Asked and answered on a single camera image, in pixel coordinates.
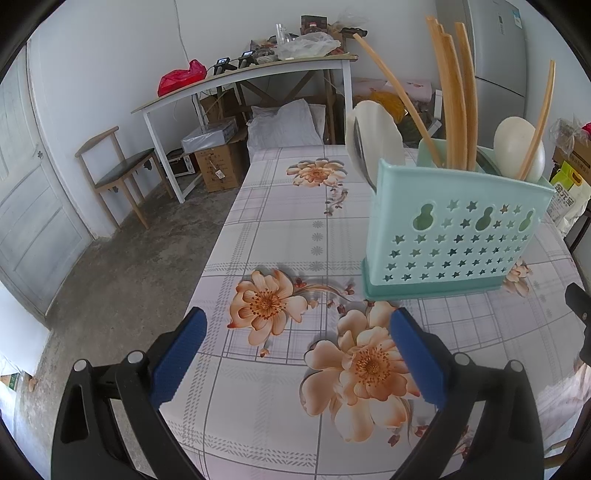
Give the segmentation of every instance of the utensil holder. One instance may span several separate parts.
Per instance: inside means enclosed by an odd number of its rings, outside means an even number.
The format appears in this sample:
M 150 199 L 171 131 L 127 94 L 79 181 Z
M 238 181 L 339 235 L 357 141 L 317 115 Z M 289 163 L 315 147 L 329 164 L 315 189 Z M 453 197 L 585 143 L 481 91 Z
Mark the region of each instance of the utensil holder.
M 445 140 L 434 140 L 446 158 Z M 494 151 L 479 147 L 495 161 Z M 420 142 L 419 166 L 381 159 L 369 221 L 363 289 L 370 300 L 493 290 L 534 236 L 555 190 L 476 171 L 436 168 Z

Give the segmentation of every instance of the red plastic bag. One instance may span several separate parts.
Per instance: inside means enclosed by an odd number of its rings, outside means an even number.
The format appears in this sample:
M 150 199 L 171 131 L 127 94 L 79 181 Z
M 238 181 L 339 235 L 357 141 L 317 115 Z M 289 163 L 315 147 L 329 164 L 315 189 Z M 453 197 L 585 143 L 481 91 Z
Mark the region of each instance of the red plastic bag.
M 197 60 L 191 60 L 188 70 L 173 70 L 160 79 L 158 96 L 162 97 L 163 95 L 178 90 L 179 88 L 199 82 L 206 76 L 207 68 L 201 65 Z

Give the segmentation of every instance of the cable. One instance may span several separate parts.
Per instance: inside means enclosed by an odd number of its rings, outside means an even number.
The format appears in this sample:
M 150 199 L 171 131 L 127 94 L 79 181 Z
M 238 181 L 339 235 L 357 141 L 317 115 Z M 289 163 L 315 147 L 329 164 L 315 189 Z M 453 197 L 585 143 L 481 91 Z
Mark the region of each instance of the cable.
M 184 42 L 183 42 L 183 36 L 181 35 L 181 21 L 178 17 L 178 5 L 177 5 L 177 0 L 173 0 L 174 2 L 174 11 L 177 14 L 177 29 L 178 29 L 178 39 L 181 41 L 181 45 L 183 46 L 183 51 L 185 53 L 185 57 L 187 59 L 187 63 L 189 63 L 189 55 L 187 54 L 187 49 L 184 46 Z

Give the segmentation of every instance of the concrete floor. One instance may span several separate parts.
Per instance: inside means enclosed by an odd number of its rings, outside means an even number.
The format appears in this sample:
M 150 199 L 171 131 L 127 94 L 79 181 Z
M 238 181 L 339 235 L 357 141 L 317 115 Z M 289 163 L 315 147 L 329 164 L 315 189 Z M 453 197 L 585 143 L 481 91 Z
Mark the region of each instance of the concrete floor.
M 119 362 L 146 350 L 183 318 L 238 189 L 208 193 L 200 184 L 180 205 L 163 186 L 142 211 L 150 229 L 130 215 L 110 241 L 95 241 L 82 255 L 47 315 L 52 334 L 33 393 L 21 391 L 15 438 L 47 480 L 57 410 L 73 363 Z M 118 418 L 123 409 L 114 404 Z M 126 419 L 122 434 L 136 466 L 151 473 Z

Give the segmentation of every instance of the cardboard box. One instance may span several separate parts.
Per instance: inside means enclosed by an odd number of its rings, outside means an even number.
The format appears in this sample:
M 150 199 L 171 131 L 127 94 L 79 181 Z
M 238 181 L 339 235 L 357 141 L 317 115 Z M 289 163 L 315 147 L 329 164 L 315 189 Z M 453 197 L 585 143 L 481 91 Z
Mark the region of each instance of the cardboard box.
M 564 161 L 568 162 L 583 177 L 583 180 L 591 185 L 591 142 L 585 145 L 575 138 L 574 150 L 568 158 L 561 149 L 556 147 L 552 159 L 559 165 Z
M 208 192 L 233 189 L 242 184 L 249 164 L 247 133 L 244 128 L 225 145 L 195 152 Z

